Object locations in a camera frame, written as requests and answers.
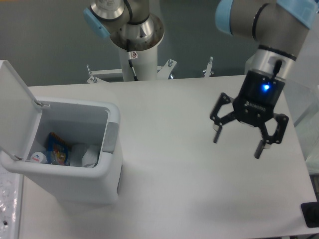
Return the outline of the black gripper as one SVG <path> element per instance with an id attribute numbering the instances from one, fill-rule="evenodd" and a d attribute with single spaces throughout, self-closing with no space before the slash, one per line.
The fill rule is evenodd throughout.
<path id="1" fill-rule="evenodd" d="M 221 93 L 215 103 L 210 119 L 216 131 L 213 142 L 217 143 L 223 126 L 237 119 L 241 123 L 258 127 L 261 132 L 260 140 L 254 157 L 259 159 L 266 146 L 280 144 L 283 140 L 289 117 L 285 114 L 274 113 L 274 107 L 285 86 L 285 82 L 266 75 L 248 71 L 238 96 L 233 99 L 226 93 Z M 233 111 L 220 117 L 222 106 L 233 103 Z M 273 118 L 277 122 L 275 132 L 268 134 L 266 123 Z"/>

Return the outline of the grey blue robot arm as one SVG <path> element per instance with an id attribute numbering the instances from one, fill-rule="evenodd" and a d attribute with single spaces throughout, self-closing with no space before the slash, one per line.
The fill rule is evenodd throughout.
<path id="1" fill-rule="evenodd" d="M 217 141 L 224 125 L 237 120 L 261 132 L 254 154 L 282 142 L 288 116 L 274 112 L 285 80 L 319 11 L 316 0 L 222 0 L 215 12 L 218 30 L 259 43 L 237 97 L 221 93 L 210 119 Z M 147 0 L 94 0 L 83 11 L 90 28 L 124 51 L 123 77 L 143 80 L 145 66 L 139 53 L 156 46 L 163 38 L 161 22 L 149 10 Z"/>

